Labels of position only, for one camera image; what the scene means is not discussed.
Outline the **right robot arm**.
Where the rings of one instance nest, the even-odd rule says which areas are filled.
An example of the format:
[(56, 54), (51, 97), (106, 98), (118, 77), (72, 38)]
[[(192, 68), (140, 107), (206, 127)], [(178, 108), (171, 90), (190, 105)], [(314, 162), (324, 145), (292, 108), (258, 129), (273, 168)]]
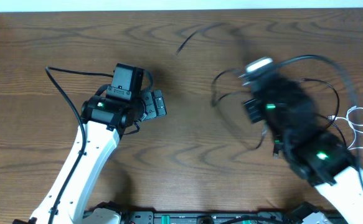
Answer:
[(316, 105), (300, 85), (279, 72), (299, 60), (319, 60), (334, 67), (345, 84), (352, 105), (356, 93), (348, 73), (320, 55), (302, 55), (274, 63), (270, 57), (245, 67), (241, 78), (253, 98), (244, 107), (253, 123), (265, 121), (275, 149), (281, 150), (291, 170), (326, 198), (348, 223), (363, 223), (363, 168), (361, 155), (319, 121)]

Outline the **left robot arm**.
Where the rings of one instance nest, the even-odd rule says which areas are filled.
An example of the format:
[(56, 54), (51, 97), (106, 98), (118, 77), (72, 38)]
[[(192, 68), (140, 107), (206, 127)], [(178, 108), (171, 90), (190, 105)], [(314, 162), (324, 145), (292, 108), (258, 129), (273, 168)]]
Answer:
[(79, 127), (72, 149), (53, 186), (33, 211), (29, 223), (114, 223), (123, 214), (108, 205), (86, 211), (88, 199), (112, 152), (130, 126), (166, 115), (161, 90), (153, 90), (145, 69), (118, 63), (102, 85), (78, 111), (61, 87)]

